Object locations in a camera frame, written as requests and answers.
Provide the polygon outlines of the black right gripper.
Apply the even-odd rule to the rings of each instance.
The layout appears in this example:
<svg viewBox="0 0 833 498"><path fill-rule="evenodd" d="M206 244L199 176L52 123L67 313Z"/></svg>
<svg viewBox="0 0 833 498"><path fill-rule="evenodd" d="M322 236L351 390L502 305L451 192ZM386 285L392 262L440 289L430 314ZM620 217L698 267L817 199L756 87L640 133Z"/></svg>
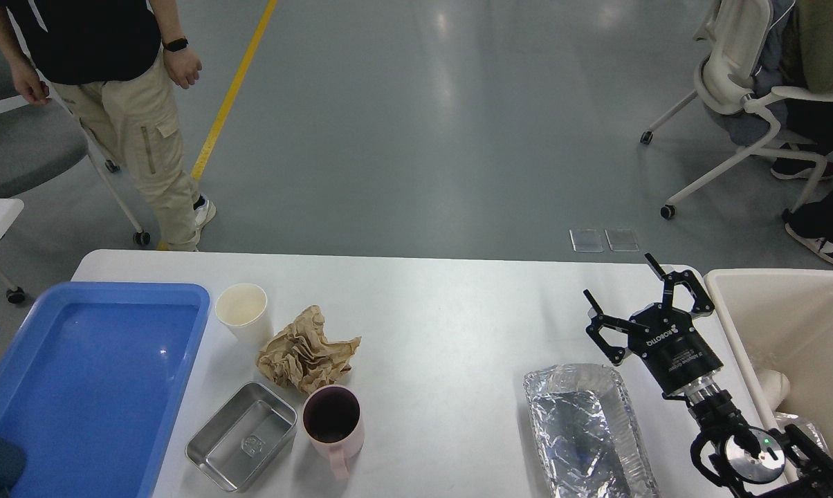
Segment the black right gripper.
<svg viewBox="0 0 833 498"><path fill-rule="evenodd" d="M663 283L662 302L656 308L645 308L631 316L630 321L604 314L591 291L585 289L582 293L591 308L590 325L585 333L614 366L621 365L632 353L640 356L663 394L675 395L686 385L723 367L693 324L693 319L713 314L715 305L693 271L666 272L653 255L645 253L644 257ZM693 299L689 310L674 306L675 291L679 287ZM602 330L626 334L626 347L607 342Z"/></svg>

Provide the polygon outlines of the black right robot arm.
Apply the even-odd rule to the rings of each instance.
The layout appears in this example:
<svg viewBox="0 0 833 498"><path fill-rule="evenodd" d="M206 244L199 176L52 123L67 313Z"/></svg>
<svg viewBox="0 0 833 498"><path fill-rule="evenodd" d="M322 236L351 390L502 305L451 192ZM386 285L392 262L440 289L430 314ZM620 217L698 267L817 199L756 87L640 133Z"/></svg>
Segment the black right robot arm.
<svg viewBox="0 0 833 498"><path fill-rule="evenodd" d="M665 271L647 253L663 284L662 297L619 318L606 314L590 290L590 323L585 331L616 366L634 354L656 380L666 400L680 400L700 432L690 460L705 479L735 497L749 497L747 485L770 484L788 465L797 480L765 492L767 497L833 497L833 459L793 423L781 430L751 425L714 375L722 362L696 330L694 319L713 314L713 300L695 273Z"/></svg>

